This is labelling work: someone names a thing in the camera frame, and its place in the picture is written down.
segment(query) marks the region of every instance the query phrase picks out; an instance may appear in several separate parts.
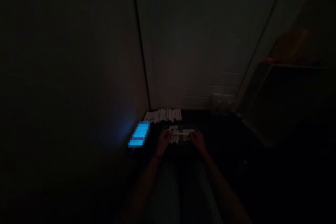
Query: forearm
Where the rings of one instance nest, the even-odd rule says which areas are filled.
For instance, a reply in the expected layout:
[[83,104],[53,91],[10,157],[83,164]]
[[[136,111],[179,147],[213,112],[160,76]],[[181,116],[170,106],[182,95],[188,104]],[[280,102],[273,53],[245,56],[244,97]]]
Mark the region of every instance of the forearm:
[[140,219],[154,186],[159,163],[159,159],[155,157],[150,160],[134,189],[125,199],[119,212],[117,223],[136,223]]
[[[215,167],[214,161],[207,152],[201,156],[208,170]],[[218,169],[210,173],[210,181],[221,214],[225,215],[230,223],[251,223],[243,205]]]

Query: glowing blue screen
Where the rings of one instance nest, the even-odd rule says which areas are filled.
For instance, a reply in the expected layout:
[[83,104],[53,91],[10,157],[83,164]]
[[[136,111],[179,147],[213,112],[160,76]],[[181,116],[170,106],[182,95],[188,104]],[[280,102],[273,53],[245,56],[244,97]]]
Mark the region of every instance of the glowing blue screen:
[[140,121],[128,143],[130,148],[139,148],[144,144],[150,127],[149,121]]

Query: knee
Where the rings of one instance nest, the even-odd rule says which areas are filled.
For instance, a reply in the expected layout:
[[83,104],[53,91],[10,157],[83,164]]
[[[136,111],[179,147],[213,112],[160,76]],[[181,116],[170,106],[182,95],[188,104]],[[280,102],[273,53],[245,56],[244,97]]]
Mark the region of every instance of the knee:
[[191,172],[193,173],[194,176],[196,177],[206,177],[207,173],[205,170],[205,166],[202,162],[200,161],[195,161],[191,163]]
[[167,161],[161,163],[159,170],[161,173],[164,173],[164,174],[169,174],[169,175],[176,174],[175,165]]

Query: small container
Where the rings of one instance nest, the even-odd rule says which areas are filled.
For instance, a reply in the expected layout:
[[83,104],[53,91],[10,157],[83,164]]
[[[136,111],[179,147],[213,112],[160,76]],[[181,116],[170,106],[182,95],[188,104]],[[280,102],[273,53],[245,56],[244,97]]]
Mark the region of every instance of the small container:
[[233,95],[230,94],[224,95],[224,100],[221,104],[222,107],[220,110],[220,114],[225,116],[228,115],[234,103],[235,103],[235,97]]
[[224,96],[222,94],[213,94],[212,95],[211,114],[219,114],[220,113],[223,100],[224,100]]

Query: door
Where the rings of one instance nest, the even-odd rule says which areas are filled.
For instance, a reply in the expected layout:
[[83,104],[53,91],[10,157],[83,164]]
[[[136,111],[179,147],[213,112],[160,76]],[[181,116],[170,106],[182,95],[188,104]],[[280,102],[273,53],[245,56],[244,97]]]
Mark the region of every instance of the door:
[[137,0],[152,109],[236,95],[275,0]]

